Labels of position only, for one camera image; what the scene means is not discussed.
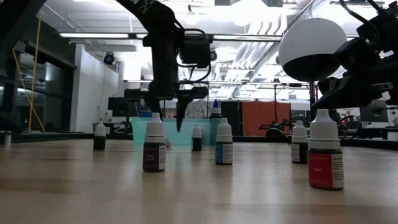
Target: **wooden table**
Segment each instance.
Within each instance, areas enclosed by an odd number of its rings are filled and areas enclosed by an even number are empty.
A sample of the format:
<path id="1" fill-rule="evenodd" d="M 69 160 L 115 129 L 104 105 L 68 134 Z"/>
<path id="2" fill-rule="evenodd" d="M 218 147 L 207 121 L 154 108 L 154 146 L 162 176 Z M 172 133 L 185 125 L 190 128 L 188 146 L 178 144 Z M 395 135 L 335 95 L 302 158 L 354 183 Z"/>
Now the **wooden table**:
<path id="1" fill-rule="evenodd" d="M 233 166 L 211 149 L 168 150 L 143 173 L 142 146 L 91 140 L 0 149 L 1 223 L 398 223 L 398 152 L 344 148 L 346 188 L 312 189 L 287 144 L 235 144 Z"/>

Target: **teal plastic bin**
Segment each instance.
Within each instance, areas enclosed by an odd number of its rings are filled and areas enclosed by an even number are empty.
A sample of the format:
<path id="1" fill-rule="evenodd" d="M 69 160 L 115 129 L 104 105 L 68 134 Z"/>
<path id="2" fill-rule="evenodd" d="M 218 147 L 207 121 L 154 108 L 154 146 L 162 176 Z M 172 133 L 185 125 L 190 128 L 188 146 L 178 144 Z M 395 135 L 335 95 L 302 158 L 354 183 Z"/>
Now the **teal plastic bin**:
<path id="1" fill-rule="evenodd" d="M 135 144 L 143 144 L 145 141 L 145 133 L 147 123 L 151 118 L 132 118 L 132 134 Z M 184 119 L 181 131 L 177 132 L 177 122 L 175 118 L 163 119 L 165 135 L 169 138 L 173 145 L 190 146 L 192 140 L 192 130 L 196 124 L 199 124 L 202 134 L 202 143 L 204 146 L 215 145 L 215 136 L 217 135 L 217 127 L 221 119 Z"/>

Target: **white spherical lamp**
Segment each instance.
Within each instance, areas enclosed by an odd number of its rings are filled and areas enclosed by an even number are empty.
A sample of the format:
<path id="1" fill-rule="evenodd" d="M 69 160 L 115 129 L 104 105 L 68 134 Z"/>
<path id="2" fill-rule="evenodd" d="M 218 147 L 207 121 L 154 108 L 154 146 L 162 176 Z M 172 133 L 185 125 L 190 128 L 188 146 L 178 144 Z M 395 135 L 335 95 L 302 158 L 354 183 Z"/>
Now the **white spherical lamp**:
<path id="1" fill-rule="evenodd" d="M 327 19 L 306 19 L 290 28 L 279 45 L 279 62 L 298 81 L 322 80 L 340 66 L 333 55 L 347 41 L 344 30 Z"/>

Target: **orange curtain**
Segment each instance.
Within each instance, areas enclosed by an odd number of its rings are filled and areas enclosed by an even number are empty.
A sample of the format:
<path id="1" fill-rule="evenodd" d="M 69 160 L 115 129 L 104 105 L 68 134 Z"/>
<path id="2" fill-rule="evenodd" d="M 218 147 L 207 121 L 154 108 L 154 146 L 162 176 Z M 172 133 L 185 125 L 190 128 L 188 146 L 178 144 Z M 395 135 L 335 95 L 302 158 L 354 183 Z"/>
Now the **orange curtain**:
<path id="1" fill-rule="evenodd" d="M 275 120 L 275 102 L 242 102 L 243 128 L 245 136 L 265 136 L 267 130 L 259 130 L 263 124 L 270 125 Z M 290 120 L 290 104 L 277 103 L 278 122 Z"/>

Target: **red label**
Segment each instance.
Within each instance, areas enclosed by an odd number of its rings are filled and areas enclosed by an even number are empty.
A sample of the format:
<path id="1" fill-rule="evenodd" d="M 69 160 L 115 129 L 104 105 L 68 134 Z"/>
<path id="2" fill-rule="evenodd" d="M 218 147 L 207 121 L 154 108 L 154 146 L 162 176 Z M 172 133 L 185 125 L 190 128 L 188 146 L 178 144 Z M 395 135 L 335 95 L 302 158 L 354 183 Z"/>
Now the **red label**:
<path id="1" fill-rule="evenodd" d="M 308 178 L 310 185 L 333 188 L 331 154 L 308 153 Z"/>

